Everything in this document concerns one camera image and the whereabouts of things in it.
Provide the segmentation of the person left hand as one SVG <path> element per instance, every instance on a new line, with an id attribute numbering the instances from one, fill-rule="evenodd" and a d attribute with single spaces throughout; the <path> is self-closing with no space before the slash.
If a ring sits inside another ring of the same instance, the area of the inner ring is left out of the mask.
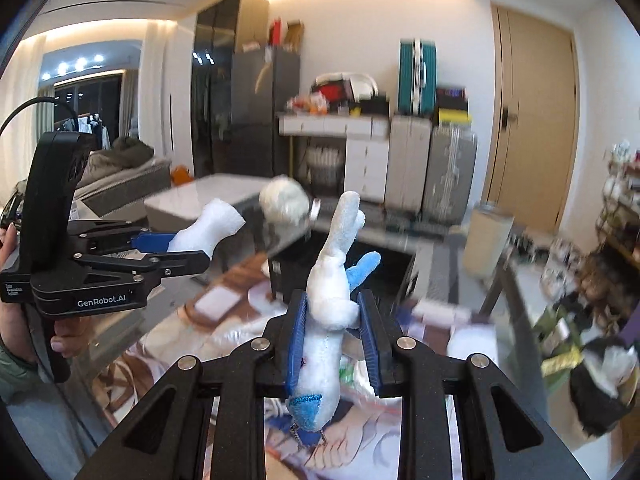
<path id="1" fill-rule="evenodd" d="M 1 266 L 6 264 L 16 246 L 17 232 L 14 224 L 11 224 L 9 229 L 1 231 Z M 64 358 L 73 358 L 86 350 L 92 337 L 90 318 L 69 318 L 55 322 L 50 346 Z M 36 362 L 30 331 L 18 304 L 1 304 L 1 340 L 14 356 L 29 363 Z"/>

